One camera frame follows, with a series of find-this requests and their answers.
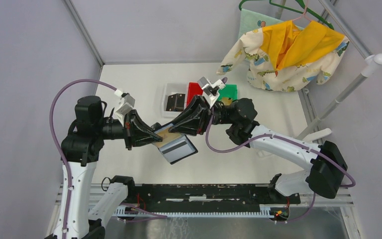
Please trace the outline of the black leather card holder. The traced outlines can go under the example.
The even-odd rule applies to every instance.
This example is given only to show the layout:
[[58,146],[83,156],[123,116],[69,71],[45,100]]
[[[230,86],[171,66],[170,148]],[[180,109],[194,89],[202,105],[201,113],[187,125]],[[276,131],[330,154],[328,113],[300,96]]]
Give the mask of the black leather card holder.
[[173,124],[169,124],[155,130],[155,134],[160,136],[162,141],[153,143],[171,165],[198,153],[198,149],[185,134],[169,132],[172,126]]

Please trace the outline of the gold credit card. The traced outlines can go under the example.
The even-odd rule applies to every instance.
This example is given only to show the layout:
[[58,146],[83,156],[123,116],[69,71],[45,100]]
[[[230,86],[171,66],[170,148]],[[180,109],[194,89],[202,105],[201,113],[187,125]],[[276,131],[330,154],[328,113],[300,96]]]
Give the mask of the gold credit card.
[[162,138],[162,141],[153,143],[154,146],[156,146],[157,148],[161,148],[164,145],[182,137],[180,133],[169,132],[169,129],[170,128],[165,128],[163,130],[159,130],[158,132],[156,132],[156,134]]

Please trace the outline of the credit card with magnetic stripe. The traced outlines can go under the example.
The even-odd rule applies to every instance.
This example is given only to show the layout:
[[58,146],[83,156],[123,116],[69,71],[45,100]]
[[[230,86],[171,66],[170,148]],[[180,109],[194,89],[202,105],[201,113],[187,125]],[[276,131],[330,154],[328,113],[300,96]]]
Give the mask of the credit card with magnetic stripe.
[[159,148],[168,163],[175,164],[184,158],[198,153],[198,149],[186,135]]

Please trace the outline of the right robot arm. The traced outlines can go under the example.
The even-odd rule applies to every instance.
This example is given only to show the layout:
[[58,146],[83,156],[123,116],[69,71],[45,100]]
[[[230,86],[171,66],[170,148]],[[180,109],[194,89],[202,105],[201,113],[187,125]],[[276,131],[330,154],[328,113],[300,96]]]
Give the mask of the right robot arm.
[[323,198],[334,199],[340,188],[355,186],[354,178],[338,148],[330,141],[308,143],[285,136],[259,124],[257,111],[251,99],[242,98],[230,105],[217,101],[210,106],[203,96],[194,96],[185,110],[169,125],[170,133],[209,136],[212,126],[228,124],[225,131],[236,145],[231,149],[216,149],[216,153],[231,153],[243,147],[266,151],[302,168],[291,174],[277,174],[269,183],[268,198],[282,202],[296,193],[313,192]]

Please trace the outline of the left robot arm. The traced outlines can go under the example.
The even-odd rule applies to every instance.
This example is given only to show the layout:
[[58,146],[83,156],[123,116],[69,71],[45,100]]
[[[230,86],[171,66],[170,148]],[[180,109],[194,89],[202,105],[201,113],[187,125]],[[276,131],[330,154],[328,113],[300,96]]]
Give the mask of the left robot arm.
[[92,179],[105,140],[123,139],[128,150],[162,141],[136,110],[121,123],[103,116],[106,105],[97,96],[80,98],[76,119],[64,140],[56,144],[62,151],[64,181],[60,214],[50,239],[102,239],[118,206],[136,198],[133,178],[115,175],[102,198],[90,208]]

